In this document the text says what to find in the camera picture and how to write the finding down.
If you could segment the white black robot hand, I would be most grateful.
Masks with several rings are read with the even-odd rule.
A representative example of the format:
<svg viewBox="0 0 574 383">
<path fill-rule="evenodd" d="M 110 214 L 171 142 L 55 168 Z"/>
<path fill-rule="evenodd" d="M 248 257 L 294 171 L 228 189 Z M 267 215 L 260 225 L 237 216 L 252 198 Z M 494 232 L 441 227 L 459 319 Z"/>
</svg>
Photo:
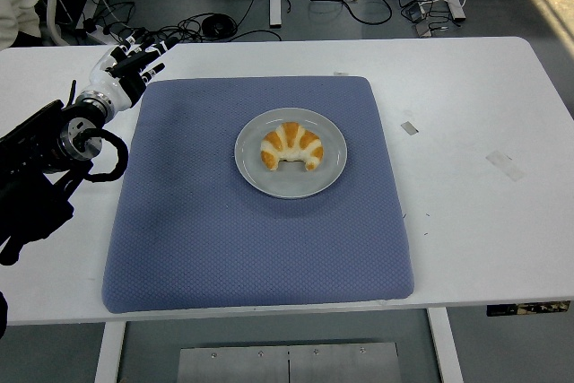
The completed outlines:
<svg viewBox="0 0 574 383">
<path fill-rule="evenodd" d="M 141 99 L 147 85 L 165 68 L 163 63 L 152 63 L 179 43 L 178 37 L 156 41 L 143 34 L 142 30 L 134 31 L 104 55 L 78 97 L 78 101 L 101 110 L 106 122 Z"/>
</svg>

